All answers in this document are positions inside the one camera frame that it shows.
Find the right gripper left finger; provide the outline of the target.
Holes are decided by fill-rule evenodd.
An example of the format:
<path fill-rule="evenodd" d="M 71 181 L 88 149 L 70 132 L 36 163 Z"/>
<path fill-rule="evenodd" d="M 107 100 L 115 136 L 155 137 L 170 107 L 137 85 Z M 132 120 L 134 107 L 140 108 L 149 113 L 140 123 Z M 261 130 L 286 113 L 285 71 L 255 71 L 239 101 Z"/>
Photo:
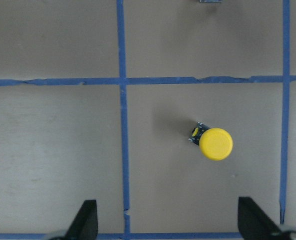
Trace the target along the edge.
<path fill-rule="evenodd" d="M 96 240 L 98 236 L 98 213 L 95 199 L 85 200 L 68 230 L 45 235 L 46 240 Z"/>

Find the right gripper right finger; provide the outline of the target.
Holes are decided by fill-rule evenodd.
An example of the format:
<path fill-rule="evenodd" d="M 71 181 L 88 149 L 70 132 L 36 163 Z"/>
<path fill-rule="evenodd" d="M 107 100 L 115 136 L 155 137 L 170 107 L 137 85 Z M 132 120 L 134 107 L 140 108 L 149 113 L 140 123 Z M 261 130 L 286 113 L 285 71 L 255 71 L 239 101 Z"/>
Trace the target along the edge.
<path fill-rule="evenodd" d="M 238 230 L 245 240 L 296 240 L 296 228 L 277 225 L 248 196 L 238 198 Z"/>

